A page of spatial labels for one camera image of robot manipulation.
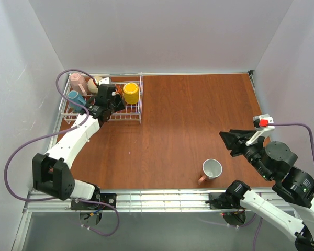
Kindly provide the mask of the white mug blue handle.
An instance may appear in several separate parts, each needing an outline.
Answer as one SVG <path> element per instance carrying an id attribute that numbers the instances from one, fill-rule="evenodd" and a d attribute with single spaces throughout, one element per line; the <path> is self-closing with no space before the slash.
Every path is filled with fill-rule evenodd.
<path id="1" fill-rule="evenodd" d="M 80 113 L 83 109 L 82 106 L 86 104 L 84 97 L 75 90 L 70 91 L 67 98 L 70 100 L 70 107 L 75 113 Z"/>

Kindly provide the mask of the beige speckled round mug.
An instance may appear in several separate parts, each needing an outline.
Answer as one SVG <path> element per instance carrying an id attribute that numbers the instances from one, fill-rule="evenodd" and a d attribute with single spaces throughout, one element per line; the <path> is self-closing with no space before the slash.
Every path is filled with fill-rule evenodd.
<path id="1" fill-rule="evenodd" d="M 101 81 L 103 78 L 100 76 L 94 76 L 94 80 L 99 83 L 99 81 Z M 92 94 L 97 94 L 98 93 L 98 87 L 96 86 L 96 84 L 94 83 L 94 81 L 90 78 L 87 82 L 87 88 L 88 91 Z"/>

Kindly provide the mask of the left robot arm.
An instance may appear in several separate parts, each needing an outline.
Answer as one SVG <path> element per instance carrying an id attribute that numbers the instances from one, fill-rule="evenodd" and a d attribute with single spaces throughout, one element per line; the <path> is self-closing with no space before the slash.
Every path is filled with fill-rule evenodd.
<path id="1" fill-rule="evenodd" d="M 93 200 L 98 187 L 74 179 L 72 164 L 90 138 L 107 122 L 111 115 L 125 108 L 122 91 L 115 84 L 100 84 L 98 93 L 84 106 L 71 131 L 45 154 L 32 159 L 33 188 L 57 199 Z"/>

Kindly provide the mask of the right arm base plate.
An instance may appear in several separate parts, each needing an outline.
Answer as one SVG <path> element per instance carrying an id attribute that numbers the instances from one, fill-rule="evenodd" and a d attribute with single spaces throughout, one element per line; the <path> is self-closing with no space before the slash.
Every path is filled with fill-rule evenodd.
<path id="1" fill-rule="evenodd" d="M 240 199 L 228 193 L 209 193 L 205 204 L 210 209 L 240 209 Z"/>

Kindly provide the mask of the pink faceted mug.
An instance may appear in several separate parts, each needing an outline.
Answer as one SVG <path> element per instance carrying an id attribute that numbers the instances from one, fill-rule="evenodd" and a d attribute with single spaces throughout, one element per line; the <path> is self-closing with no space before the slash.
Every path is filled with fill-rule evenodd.
<path id="1" fill-rule="evenodd" d="M 71 73 L 69 83 L 72 90 L 77 91 L 82 96 L 87 96 L 88 86 L 85 78 L 78 72 Z"/>

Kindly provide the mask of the yellow enamel mug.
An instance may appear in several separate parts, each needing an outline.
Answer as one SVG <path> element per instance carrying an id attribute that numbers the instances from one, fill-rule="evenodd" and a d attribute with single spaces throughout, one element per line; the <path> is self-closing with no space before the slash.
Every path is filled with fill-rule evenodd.
<path id="1" fill-rule="evenodd" d="M 139 85 L 134 82 L 123 86 L 124 100 L 127 104 L 134 105 L 139 101 Z"/>

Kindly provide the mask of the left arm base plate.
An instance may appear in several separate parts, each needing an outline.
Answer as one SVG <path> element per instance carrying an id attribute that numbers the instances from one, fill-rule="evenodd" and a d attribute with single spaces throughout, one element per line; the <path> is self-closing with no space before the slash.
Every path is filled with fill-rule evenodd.
<path id="1" fill-rule="evenodd" d="M 105 206 L 105 204 L 109 204 L 112 207 L 116 207 L 117 202 L 117 194 L 116 193 L 101 193 L 99 196 L 96 196 L 90 202 L 84 202 L 81 199 L 73 199 L 71 201 L 70 209 L 71 210 L 111 210 L 109 206 Z"/>

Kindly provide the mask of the white mug pink handle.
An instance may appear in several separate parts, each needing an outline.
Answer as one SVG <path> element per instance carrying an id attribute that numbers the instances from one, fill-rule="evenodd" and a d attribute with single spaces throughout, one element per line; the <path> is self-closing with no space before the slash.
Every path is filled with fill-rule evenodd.
<path id="1" fill-rule="evenodd" d="M 205 160 L 202 165 L 203 174 L 199 178 L 198 184 L 201 185 L 205 181 L 211 181 L 218 178 L 222 174 L 222 170 L 222 165 L 218 160 Z"/>

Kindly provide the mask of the dark brown glazed mug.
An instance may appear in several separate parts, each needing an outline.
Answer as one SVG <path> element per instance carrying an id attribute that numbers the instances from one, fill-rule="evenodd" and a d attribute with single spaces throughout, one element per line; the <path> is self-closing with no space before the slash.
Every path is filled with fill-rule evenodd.
<path id="1" fill-rule="evenodd" d="M 116 88 L 117 88 L 117 93 L 123 96 L 124 93 L 123 93 L 123 90 L 121 88 L 121 85 L 120 84 L 116 84 Z"/>

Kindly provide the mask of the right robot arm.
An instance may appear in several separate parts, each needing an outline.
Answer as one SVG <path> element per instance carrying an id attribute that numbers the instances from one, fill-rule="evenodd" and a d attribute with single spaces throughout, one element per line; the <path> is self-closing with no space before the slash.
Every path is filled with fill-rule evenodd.
<path id="1" fill-rule="evenodd" d="M 272 190 L 298 214 L 294 218 L 260 197 L 240 180 L 235 180 L 213 201 L 216 208 L 248 209 L 276 227 L 294 242 L 297 250 L 314 250 L 314 179 L 295 167 L 297 155 L 283 142 L 264 145 L 255 130 L 230 130 L 219 133 L 231 156 L 244 156 L 266 181 L 274 181 Z"/>

